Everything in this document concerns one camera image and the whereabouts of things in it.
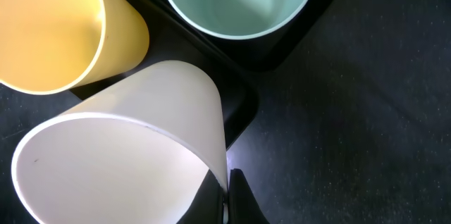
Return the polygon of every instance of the cup rim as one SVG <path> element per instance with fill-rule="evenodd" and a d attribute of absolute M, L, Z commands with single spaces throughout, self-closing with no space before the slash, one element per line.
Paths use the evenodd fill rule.
<path fill-rule="evenodd" d="M 97 60 L 99 59 L 101 50 L 104 47 L 104 42 L 105 42 L 105 33 L 106 33 L 106 11 L 105 11 L 105 3 L 104 0 L 99 0 L 100 3 L 100 14 L 99 16 L 101 17 L 101 34 L 100 34 L 100 40 L 99 40 L 99 46 L 97 47 L 96 53 L 94 55 L 94 57 L 91 60 L 91 63 L 89 63 L 88 67 L 85 69 L 85 71 L 83 71 L 83 73 L 78 76 L 74 81 L 72 81 L 71 83 L 59 87 L 58 89 L 52 89 L 52 90 L 46 90 L 46 91 L 33 91 L 33 90 L 28 90 L 28 89 L 23 89 L 17 86 L 14 86 L 10 83 L 7 83 L 6 81 L 0 79 L 0 83 L 10 87 L 11 89 L 14 89 L 16 91 L 22 92 L 22 93 L 26 93 L 26 94 L 34 94 L 34 95 L 46 95 L 46 94 L 56 94 L 62 91 L 65 91 L 67 89 L 70 89 L 74 86 L 76 86 L 78 83 L 80 83 L 85 77 L 86 75 L 91 72 L 92 68 L 94 67 L 94 65 L 96 64 Z"/>
<path fill-rule="evenodd" d="M 308 0 L 303 0 L 302 3 L 296 8 L 296 10 L 290 15 L 288 16 L 285 20 L 283 20 L 281 23 L 277 24 L 274 27 L 271 27 L 267 30 L 258 32 L 258 33 L 254 33 L 254 34 L 250 34 L 250 35 L 225 35 L 225 34 L 221 34 L 221 33 L 217 33 L 211 30 L 206 29 L 205 27 L 202 27 L 200 25 L 198 25 L 197 23 L 195 23 L 193 20 L 191 20 L 190 18 L 188 18 L 179 8 L 178 6 L 174 3 L 173 0 L 168 0 L 169 3 L 171 4 L 171 6 L 175 9 L 175 11 L 182 16 L 183 20 L 187 21 L 191 26 L 197 28 L 198 30 L 207 33 L 209 35 L 212 35 L 214 37 L 219 37 L 222 39 L 229 39 L 229 40 L 246 40 L 246 39 L 254 39 L 257 37 L 262 37 L 264 35 L 270 34 L 278 29 L 280 29 L 281 27 L 285 26 L 288 22 L 290 22 L 305 6 L 305 4 L 308 2 Z"/>
<path fill-rule="evenodd" d="M 113 119 L 113 120 L 120 120 L 124 123 L 132 123 L 137 126 L 145 127 L 146 129 L 153 130 L 156 133 L 159 133 L 165 137 L 168 138 L 168 140 L 173 140 L 174 142 L 180 144 L 182 147 L 185 147 L 188 151 L 191 151 L 197 158 L 199 158 L 200 161 L 202 161 L 209 170 L 215 175 L 216 179 L 218 180 L 219 185 L 223 188 L 224 192 L 227 192 L 227 185 L 222 184 L 222 182 L 218 179 L 219 172 L 215 170 L 215 168 L 204 158 L 194 147 L 191 147 L 187 142 L 181 140 L 179 137 L 173 135 L 170 132 L 167 132 L 166 130 L 163 130 L 157 126 L 154 126 L 152 124 L 146 123 L 142 120 L 130 118 L 127 116 L 120 116 L 120 115 L 114 115 L 109 113 L 101 113 L 101 112 L 79 112 L 79 113 L 68 113 L 68 114 L 61 114 L 59 116 L 56 116 L 52 119 L 49 119 L 38 126 L 34 127 L 29 131 L 19 142 L 18 146 L 16 147 L 16 150 L 14 151 L 13 158 L 11 161 L 11 178 L 13 181 L 14 190 L 16 191 L 19 200 L 22 202 L 23 206 L 27 211 L 30 213 L 30 215 L 41 224 L 46 224 L 37 214 L 33 211 L 32 207 L 27 203 L 26 198 L 23 196 L 22 190 L 20 189 L 18 176 L 17 176 L 17 166 L 18 166 L 18 159 L 19 156 L 22 153 L 22 150 L 24 149 L 25 145 L 37 134 L 39 134 L 44 129 L 47 129 L 48 127 L 51 127 L 53 125 L 56 125 L 58 123 L 64 123 L 71 120 L 77 120 L 77 119 L 85 119 L 85 118 L 99 118 L 99 119 Z"/>

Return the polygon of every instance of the teal cup rim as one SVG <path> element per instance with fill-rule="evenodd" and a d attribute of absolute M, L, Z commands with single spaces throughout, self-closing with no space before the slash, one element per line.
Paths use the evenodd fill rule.
<path fill-rule="evenodd" d="M 211 30 L 206 29 L 205 27 L 202 27 L 200 25 L 198 25 L 197 23 L 195 23 L 193 20 L 191 20 L 190 18 L 188 18 L 177 6 L 177 4 L 175 4 L 175 2 L 173 0 L 168 0 L 169 3 L 171 4 L 171 6 L 175 9 L 175 11 L 183 18 L 183 20 L 185 20 L 186 22 L 188 22 L 191 26 L 197 28 L 198 30 L 207 33 L 209 35 L 212 35 L 214 37 L 219 37 L 222 39 L 229 39 L 229 40 L 246 40 L 246 39 L 254 39 L 257 37 L 263 37 L 264 35 L 270 34 L 280 28 L 282 28 L 283 26 L 285 26 L 287 23 L 289 23 L 305 6 L 305 4 L 308 2 L 308 0 L 303 0 L 302 3 L 296 8 L 296 10 L 290 14 L 290 16 L 288 16 L 285 20 L 283 20 L 281 23 L 275 25 L 274 27 L 270 27 L 267 30 L 255 33 L 255 34 L 250 34 L 250 35 L 225 35 L 225 34 L 221 34 L 221 33 L 217 33 Z"/>

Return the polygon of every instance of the white cup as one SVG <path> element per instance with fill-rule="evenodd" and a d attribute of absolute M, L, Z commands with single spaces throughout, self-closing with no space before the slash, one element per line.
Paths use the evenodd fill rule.
<path fill-rule="evenodd" d="M 225 154 L 215 84 L 165 61 L 31 130 L 12 176 L 39 223 L 176 223 L 209 169 L 227 191 Z"/>

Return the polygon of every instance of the tray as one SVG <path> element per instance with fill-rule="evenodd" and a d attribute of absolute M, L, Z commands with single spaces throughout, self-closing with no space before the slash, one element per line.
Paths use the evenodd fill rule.
<path fill-rule="evenodd" d="M 332 0 L 309 0 L 295 19 L 269 35 L 251 40 L 227 40 L 210 36 L 191 27 L 175 12 L 168 0 L 151 1 L 183 25 L 189 33 L 203 42 L 203 45 L 209 46 L 218 56 L 228 56 L 243 68 L 260 72 L 279 66 L 332 2 Z"/>
<path fill-rule="evenodd" d="M 192 42 L 199 40 L 181 25 L 168 17 L 150 0 L 128 0 L 146 20 L 150 32 L 150 47 L 143 62 L 129 72 L 72 89 L 84 100 L 112 84 L 154 63 L 178 60 L 191 63 L 207 73 L 218 87 L 223 109 L 225 145 L 227 148 L 240 136 L 254 118 L 259 98 L 253 87 L 239 74 L 236 65 L 228 58 L 218 56 L 207 46 L 196 49 Z"/>

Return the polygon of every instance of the yellow cup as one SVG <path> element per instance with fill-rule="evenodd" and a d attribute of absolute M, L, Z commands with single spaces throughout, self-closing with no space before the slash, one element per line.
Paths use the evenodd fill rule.
<path fill-rule="evenodd" d="M 149 47 L 126 0 L 0 0 L 0 83 L 53 94 L 134 68 Z"/>

